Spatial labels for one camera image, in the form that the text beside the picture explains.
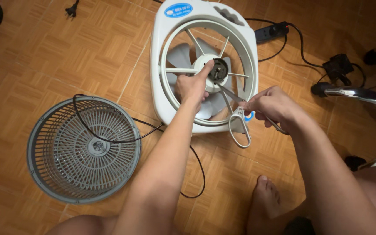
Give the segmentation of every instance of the fan motor hub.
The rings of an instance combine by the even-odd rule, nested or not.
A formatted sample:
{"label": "fan motor hub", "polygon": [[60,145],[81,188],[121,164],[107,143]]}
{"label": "fan motor hub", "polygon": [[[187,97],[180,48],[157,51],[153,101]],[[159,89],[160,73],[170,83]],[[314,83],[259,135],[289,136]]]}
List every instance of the fan motor hub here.
{"label": "fan motor hub", "polygon": [[88,152],[95,156],[95,157],[101,157],[108,153],[110,149],[110,143],[100,140],[97,137],[93,137],[87,144]]}
{"label": "fan motor hub", "polygon": [[[207,79],[206,79],[206,91],[209,92],[209,93],[216,93],[216,92],[220,91],[220,87],[217,85],[217,83],[219,83],[222,86],[224,86],[224,84],[226,84],[227,79],[228,79],[227,63],[224,60],[217,58],[216,55],[208,53],[208,54],[205,54],[203,56],[198,57],[198,59],[193,64],[194,69],[201,71],[203,69],[204,65],[206,65],[206,63],[208,61],[210,61],[210,60],[215,61],[215,59],[218,59],[219,65],[221,65],[220,66],[221,74],[225,74],[225,76],[219,75],[217,80],[214,80],[214,77],[210,78],[211,76],[207,77]],[[216,61],[214,62],[214,65],[215,65],[215,68],[213,68],[213,70],[212,70],[212,72],[214,71],[213,75],[215,74],[216,69],[219,67],[219,65],[217,65]]]}

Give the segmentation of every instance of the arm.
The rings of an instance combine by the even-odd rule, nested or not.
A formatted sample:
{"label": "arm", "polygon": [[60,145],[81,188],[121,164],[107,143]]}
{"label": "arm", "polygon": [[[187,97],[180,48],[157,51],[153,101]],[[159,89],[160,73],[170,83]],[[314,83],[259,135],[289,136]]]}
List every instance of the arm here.
{"label": "arm", "polygon": [[375,207],[315,120],[279,87],[240,105],[257,111],[256,118],[265,120],[266,127],[271,124],[262,113],[279,121],[291,135],[317,232],[376,234]]}
{"label": "arm", "polygon": [[196,113],[208,93],[213,60],[194,77],[180,75],[181,106],[134,178],[113,234],[170,234]]}

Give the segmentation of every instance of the blue label with text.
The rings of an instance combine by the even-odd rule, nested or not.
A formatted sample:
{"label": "blue label with text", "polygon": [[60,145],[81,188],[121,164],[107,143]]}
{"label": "blue label with text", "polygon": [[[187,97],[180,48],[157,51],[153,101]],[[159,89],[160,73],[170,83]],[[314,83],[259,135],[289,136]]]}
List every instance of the blue label with text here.
{"label": "blue label with text", "polygon": [[192,11],[192,6],[188,3],[174,4],[164,11],[164,15],[170,18],[178,18],[188,15]]}

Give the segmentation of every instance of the scissors blade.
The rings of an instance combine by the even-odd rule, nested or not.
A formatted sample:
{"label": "scissors blade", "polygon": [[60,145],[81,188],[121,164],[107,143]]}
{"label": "scissors blade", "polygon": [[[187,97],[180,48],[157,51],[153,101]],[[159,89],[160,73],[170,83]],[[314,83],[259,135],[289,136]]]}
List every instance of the scissors blade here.
{"label": "scissors blade", "polygon": [[230,96],[230,98],[233,99],[234,101],[236,101],[237,103],[244,101],[244,99],[238,97],[238,96],[237,96],[235,93],[233,93],[231,90],[229,90],[229,89],[223,87],[222,85],[220,85],[220,84],[218,84],[218,83],[217,83],[217,85],[220,87],[220,89],[222,89],[222,91],[223,91],[224,93],[226,93],[228,96]]}

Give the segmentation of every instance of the white fan housing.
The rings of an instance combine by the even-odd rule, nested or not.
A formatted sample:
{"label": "white fan housing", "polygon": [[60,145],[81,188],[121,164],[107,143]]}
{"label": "white fan housing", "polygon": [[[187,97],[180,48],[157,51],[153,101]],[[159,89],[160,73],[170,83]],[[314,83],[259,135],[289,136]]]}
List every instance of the white fan housing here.
{"label": "white fan housing", "polygon": [[[213,52],[213,49],[208,48],[206,43],[204,44],[201,40],[194,38],[189,29],[195,27],[213,29],[226,38],[219,55]],[[185,61],[184,59],[181,61],[173,60],[174,63],[172,63],[170,57],[173,55],[168,54],[172,39],[183,31],[187,32],[196,45],[197,60],[192,65],[189,61],[189,55],[188,61],[186,61],[187,59]],[[166,125],[169,125],[180,105],[173,95],[172,84],[176,82],[176,76],[172,73],[196,74],[208,60],[222,56],[228,41],[236,49],[242,61],[244,74],[229,73],[221,84],[230,88],[228,86],[231,83],[231,76],[244,79],[244,87],[238,88],[238,96],[249,100],[258,93],[258,55],[254,30],[249,27],[245,19],[233,8],[221,3],[201,0],[167,0],[161,5],[154,20],[150,48],[150,75],[154,109]],[[178,53],[178,50],[186,51],[186,46],[184,44],[177,45],[173,48],[172,53]],[[228,62],[230,72],[230,59],[228,57],[222,59]],[[176,68],[166,68],[167,60]],[[177,64],[190,65],[191,67],[179,68]],[[202,107],[204,108],[202,109],[209,108],[210,113],[214,115],[216,111],[218,112],[221,109],[218,107],[212,108],[209,105],[213,106],[213,99],[215,100],[218,98],[217,95],[221,95],[220,88],[207,79],[206,90],[210,93],[211,99],[203,102]],[[228,119],[210,121],[206,120],[208,118],[209,114],[200,110],[194,120],[193,133],[228,131]],[[232,122],[232,131],[243,132],[240,121]]]}

